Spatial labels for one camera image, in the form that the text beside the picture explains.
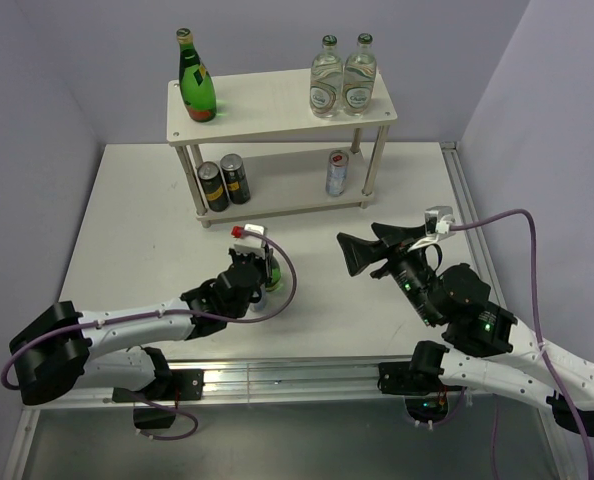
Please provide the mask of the green glass bottle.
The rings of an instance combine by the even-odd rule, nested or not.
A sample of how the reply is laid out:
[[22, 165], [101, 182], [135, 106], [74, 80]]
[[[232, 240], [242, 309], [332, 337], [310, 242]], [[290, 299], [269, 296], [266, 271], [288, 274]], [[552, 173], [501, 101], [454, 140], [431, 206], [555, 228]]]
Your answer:
[[265, 282], [265, 289], [268, 293], [277, 290], [282, 278], [281, 266], [275, 256], [270, 258], [269, 273]]
[[192, 120], [211, 121], [217, 113], [212, 78], [194, 46], [191, 31], [178, 29], [176, 39], [180, 50], [178, 83], [184, 106]]

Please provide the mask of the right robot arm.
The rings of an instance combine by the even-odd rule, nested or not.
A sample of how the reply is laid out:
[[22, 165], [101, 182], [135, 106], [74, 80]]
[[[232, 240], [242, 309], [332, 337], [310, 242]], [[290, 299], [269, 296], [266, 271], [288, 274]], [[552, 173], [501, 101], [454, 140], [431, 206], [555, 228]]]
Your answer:
[[372, 264], [371, 277], [392, 278], [441, 342], [419, 342], [410, 360], [379, 365], [378, 388], [391, 395], [428, 395], [469, 387], [549, 411], [562, 428], [594, 437], [594, 363], [547, 340], [490, 299], [491, 288], [466, 263], [442, 273], [428, 263], [437, 245], [424, 227], [374, 223], [376, 238], [337, 236], [348, 272]]

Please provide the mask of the clear glass bottle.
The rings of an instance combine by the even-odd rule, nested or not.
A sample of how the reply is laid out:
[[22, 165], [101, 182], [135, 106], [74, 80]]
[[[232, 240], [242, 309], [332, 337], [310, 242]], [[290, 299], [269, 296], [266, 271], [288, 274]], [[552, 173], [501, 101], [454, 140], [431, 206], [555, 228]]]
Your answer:
[[342, 94], [348, 115], [361, 115], [370, 105], [377, 74], [372, 43], [371, 34], [359, 34], [356, 49], [346, 59]]
[[309, 105], [320, 118], [333, 117], [343, 84], [343, 63], [337, 51], [337, 37], [325, 35], [321, 51], [314, 57], [310, 68]]

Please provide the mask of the green glass bottle front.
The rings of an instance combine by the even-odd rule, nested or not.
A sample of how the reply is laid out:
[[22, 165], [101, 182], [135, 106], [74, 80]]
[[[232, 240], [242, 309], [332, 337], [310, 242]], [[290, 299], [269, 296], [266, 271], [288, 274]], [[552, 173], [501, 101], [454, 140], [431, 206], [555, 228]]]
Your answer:
[[268, 293], [277, 290], [282, 278], [281, 266], [275, 256], [270, 258], [269, 273], [265, 282], [265, 289]]

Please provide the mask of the clear glass bottle front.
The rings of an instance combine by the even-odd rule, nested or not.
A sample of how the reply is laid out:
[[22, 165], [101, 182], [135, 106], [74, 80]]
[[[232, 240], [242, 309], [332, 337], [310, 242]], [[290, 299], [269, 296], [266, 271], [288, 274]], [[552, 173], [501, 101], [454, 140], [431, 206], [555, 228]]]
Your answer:
[[342, 94], [348, 115], [361, 115], [370, 105], [377, 74], [372, 43], [371, 34], [359, 34], [356, 49], [346, 59]]

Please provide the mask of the black can right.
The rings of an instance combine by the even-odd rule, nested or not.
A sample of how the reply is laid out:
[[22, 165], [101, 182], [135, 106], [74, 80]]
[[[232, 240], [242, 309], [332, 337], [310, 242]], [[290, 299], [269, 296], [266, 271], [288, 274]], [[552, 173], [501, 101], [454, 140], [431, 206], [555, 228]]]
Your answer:
[[247, 203], [251, 194], [243, 159], [237, 154], [227, 154], [220, 160], [220, 168], [231, 202], [236, 205]]

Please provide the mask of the aluminium side rail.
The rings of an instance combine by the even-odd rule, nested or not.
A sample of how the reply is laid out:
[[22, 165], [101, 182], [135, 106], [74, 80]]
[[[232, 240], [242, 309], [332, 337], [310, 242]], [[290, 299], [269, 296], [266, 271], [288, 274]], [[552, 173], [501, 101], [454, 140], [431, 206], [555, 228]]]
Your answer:
[[[458, 155], [457, 143], [442, 142], [440, 144], [440, 149], [455, 193], [460, 218], [464, 223], [478, 221], [479, 218], [476, 208]], [[494, 268], [492, 257], [490, 256], [483, 229], [471, 229], [468, 230], [465, 235], [479, 276], [491, 286], [492, 301], [505, 307], [505, 299]]]

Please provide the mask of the black can left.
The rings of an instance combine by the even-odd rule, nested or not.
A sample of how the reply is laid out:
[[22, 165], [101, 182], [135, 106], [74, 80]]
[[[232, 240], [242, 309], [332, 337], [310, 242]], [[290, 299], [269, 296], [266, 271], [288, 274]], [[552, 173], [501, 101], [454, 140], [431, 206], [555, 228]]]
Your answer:
[[197, 175], [208, 207], [215, 212], [226, 210], [229, 199], [218, 165], [214, 162], [204, 162], [198, 167]]

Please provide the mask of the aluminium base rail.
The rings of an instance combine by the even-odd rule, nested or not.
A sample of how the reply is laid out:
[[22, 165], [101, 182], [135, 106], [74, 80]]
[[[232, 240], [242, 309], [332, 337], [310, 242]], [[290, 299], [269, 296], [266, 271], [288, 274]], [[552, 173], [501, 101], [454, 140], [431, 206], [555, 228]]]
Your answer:
[[172, 362], [174, 384], [164, 405], [257, 404], [366, 400], [382, 396], [378, 365], [404, 357], [356, 357], [227, 362]]

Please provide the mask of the white blue can front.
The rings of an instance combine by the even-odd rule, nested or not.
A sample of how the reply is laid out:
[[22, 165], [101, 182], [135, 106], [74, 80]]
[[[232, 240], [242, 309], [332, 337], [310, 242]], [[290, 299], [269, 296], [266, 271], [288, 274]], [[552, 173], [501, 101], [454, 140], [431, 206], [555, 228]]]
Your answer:
[[264, 289], [254, 296], [254, 302], [249, 304], [248, 310], [253, 313], [262, 312], [268, 303], [268, 295]]

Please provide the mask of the white blue can shelf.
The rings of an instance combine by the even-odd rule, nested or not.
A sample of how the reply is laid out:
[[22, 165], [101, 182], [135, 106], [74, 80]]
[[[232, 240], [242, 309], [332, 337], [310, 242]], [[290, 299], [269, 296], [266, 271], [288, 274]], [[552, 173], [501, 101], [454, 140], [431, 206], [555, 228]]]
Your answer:
[[328, 158], [326, 175], [326, 193], [340, 196], [345, 189], [349, 165], [348, 154], [343, 150], [333, 150]]

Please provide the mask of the black can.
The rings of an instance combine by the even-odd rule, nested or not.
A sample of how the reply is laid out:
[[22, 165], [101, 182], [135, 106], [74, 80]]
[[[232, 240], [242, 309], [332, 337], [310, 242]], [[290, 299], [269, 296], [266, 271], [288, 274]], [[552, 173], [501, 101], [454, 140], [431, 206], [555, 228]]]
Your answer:
[[247, 203], [251, 194], [243, 159], [237, 154], [227, 154], [220, 160], [220, 168], [231, 202], [236, 205]]
[[215, 212], [226, 210], [229, 199], [218, 165], [214, 162], [204, 162], [198, 167], [197, 175], [208, 207]]

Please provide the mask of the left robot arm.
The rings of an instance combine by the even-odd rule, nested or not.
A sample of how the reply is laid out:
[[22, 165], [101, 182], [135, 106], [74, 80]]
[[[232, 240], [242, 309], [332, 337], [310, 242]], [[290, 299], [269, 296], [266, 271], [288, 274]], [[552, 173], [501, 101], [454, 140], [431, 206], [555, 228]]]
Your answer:
[[73, 389], [113, 388], [147, 399], [168, 394], [173, 374], [155, 343], [205, 338], [231, 323], [247, 322], [262, 300], [274, 253], [262, 245], [230, 249], [231, 263], [216, 277], [154, 306], [121, 311], [79, 311], [57, 302], [9, 343], [10, 370], [26, 406], [57, 400]]

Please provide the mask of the white two-tier shelf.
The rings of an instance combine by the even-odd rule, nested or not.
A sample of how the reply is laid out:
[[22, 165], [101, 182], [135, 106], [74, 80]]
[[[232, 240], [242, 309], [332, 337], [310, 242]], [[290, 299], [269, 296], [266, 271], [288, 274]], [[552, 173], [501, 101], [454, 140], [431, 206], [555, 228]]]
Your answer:
[[[196, 218], [203, 227], [306, 211], [365, 208], [373, 201], [388, 131], [397, 120], [383, 78], [376, 78], [366, 113], [340, 113], [330, 119], [315, 117], [302, 102], [300, 95], [308, 80], [306, 69], [218, 76], [214, 80], [221, 96], [218, 116], [207, 123], [190, 119], [178, 82], [169, 82], [167, 142], [181, 161]], [[352, 141], [342, 148], [350, 165], [346, 188], [338, 197], [328, 195], [324, 187], [330, 147], [306, 143], [263, 146], [258, 142], [335, 128], [353, 132]], [[197, 169], [230, 152], [244, 159], [252, 197], [243, 205], [214, 212], [208, 207]]]

